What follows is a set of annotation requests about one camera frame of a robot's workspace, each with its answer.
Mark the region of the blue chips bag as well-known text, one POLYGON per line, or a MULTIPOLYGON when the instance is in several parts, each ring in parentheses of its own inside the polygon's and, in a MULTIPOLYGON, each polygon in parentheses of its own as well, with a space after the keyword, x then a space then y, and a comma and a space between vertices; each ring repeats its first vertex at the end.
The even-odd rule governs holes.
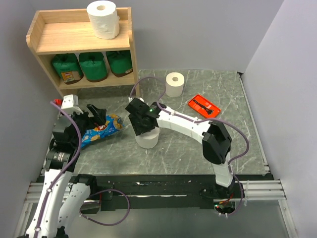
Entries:
POLYGON ((82 137, 81 148, 91 144, 92 142, 111 136, 123 128, 123 121, 120 116, 111 114, 106 116, 105 125, 95 126, 93 129, 86 130, 82 137))

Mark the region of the white paper towel roll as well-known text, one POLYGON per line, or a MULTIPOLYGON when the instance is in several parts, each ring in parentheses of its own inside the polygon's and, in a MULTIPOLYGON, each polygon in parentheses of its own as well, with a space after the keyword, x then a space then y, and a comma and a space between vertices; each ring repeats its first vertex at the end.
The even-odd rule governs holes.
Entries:
POLYGON ((149 132, 135 136, 137 144, 144 149, 154 148, 159 140, 159 128, 155 127, 149 132))
POLYGON ((179 97, 183 92, 185 78, 181 73, 171 72, 165 78, 166 94, 169 97, 179 97))
POLYGON ((114 39, 119 34, 119 16, 115 3, 98 0, 86 8, 94 35, 101 39, 114 39))

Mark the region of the white paper towel roll back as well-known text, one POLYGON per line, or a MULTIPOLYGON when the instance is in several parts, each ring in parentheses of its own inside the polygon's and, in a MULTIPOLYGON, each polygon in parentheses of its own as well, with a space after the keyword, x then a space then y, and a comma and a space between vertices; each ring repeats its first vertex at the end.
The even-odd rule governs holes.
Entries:
POLYGON ((169 97, 179 97, 183 92, 185 78, 181 73, 171 72, 165 78, 166 94, 169 97))

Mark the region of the green roll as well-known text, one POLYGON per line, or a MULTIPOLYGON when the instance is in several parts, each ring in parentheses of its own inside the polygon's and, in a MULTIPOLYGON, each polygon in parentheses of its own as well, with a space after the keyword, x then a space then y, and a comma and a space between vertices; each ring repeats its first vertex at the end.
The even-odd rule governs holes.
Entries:
POLYGON ((101 52, 80 53, 79 63, 88 81, 100 82, 108 76, 105 57, 101 52))
POLYGON ((108 51, 106 58, 111 72, 116 77, 123 77, 133 72, 131 53, 125 51, 108 51))
POLYGON ((56 54, 52 59, 52 66, 65 84, 77 83, 84 76, 74 53, 56 54))

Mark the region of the white paper towel roll front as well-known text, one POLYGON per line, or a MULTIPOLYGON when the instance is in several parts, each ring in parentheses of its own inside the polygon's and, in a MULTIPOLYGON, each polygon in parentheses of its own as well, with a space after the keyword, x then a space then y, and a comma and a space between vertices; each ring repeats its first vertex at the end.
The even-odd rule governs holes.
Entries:
POLYGON ((86 8, 94 35, 101 39, 114 39, 119 34, 119 16, 115 3, 98 0, 86 8))

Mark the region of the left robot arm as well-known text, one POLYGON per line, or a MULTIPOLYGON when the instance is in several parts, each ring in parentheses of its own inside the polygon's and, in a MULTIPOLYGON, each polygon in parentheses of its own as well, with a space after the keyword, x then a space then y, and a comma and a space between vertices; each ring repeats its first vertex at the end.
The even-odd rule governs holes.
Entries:
POLYGON ((88 111, 78 107, 62 108, 53 127, 53 137, 46 156, 44 185, 35 215, 26 230, 26 238, 65 238, 75 215, 86 199, 97 196, 93 175, 73 175, 87 131, 106 127, 106 110, 88 104, 88 111))

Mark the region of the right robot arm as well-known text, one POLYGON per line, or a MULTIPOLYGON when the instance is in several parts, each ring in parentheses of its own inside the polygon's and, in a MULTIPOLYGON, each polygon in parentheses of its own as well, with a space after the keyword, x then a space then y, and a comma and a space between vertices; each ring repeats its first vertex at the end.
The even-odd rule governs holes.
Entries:
POLYGON ((223 123, 189 117, 156 102, 147 105, 140 98, 129 98, 126 110, 140 147, 155 147, 161 128, 191 137, 201 144, 203 157, 213 167, 215 197, 227 198, 233 193, 234 177, 228 162, 232 138, 223 123))

